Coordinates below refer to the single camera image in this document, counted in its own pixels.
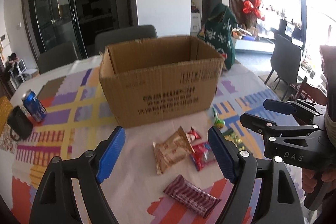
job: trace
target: door handle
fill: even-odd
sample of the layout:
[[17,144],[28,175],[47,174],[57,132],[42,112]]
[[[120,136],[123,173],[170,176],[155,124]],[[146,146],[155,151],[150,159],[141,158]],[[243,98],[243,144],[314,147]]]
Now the door handle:
[[71,17],[72,17],[73,23],[74,23],[74,24],[77,24],[76,16],[75,16],[75,9],[74,9],[74,8],[72,8]]

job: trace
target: cardboard box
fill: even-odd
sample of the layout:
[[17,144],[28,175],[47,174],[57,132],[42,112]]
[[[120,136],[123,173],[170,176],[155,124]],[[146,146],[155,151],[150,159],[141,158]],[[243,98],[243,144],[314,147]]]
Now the cardboard box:
[[197,37],[163,37],[109,45],[99,80],[124,128],[210,107],[224,60]]
[[201,14],[191,13],[190,32],[199,32],[201,29]]

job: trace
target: blue gripper pad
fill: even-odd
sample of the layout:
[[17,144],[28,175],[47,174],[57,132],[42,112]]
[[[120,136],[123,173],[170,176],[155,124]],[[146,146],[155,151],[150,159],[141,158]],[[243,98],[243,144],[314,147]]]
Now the blue gripper pad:
[[295,107],[291,105],[291,103],[281,102],[272,99],[266,99],[263,103],[264,108],[266,110],[270,110],[273,112],[282,113],[285,115],[290,115],[295,113]]
[[208,141],[214,153],[218,165],[222,171],[223,176],[232,184],[235,184],[238,179],[237,168],[239,167],[239,159],[236,151],[223,137],[219,129],[212,127],[208,131]]
[[98,183],[102,183],[104,179],[110,177],[113,167],[120,155],[120,152],[125,144],[126,134],[123,128],[120,128],[117,134],[113,137],[109,146],[100,158],[96,179]]

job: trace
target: das logo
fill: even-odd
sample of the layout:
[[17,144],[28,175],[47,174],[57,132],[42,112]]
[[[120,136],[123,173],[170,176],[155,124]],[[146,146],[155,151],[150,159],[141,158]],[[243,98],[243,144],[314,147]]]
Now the das logo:
[[284,158],[289,158],[290,157],[291,160],[303,161],[303,156],[299,156],[299,155],[296,155],[296,154],[293,154],[291,156],[289,152],[285,152],[285,155],[283,157]]

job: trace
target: chair backrest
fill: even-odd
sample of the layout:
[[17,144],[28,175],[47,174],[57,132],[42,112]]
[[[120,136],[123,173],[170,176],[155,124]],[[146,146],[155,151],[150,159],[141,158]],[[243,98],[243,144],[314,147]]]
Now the chair backrest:
[[95,54],[98,55],[99,52],[104,52],[105,47],[109,44],[157,37],[158,35],[153,25],[141,25],[102,32],[94,40]]
[[301,63],[301,49],[277,34],[271,57],[272,68],[288,84],[297,84],[297,74]]
[[37,66],[40,74],[50,70],[71,64],[78,60],[75,46],[72,42],[66,42],[42,53],[38,60]]
[[307,77],[304,78],[294,99],[299,99],[301,95],[303,95],[304,100],[308,99],[319,105],[325,106],[328,102],[327,96],[320,89],[307,83]]

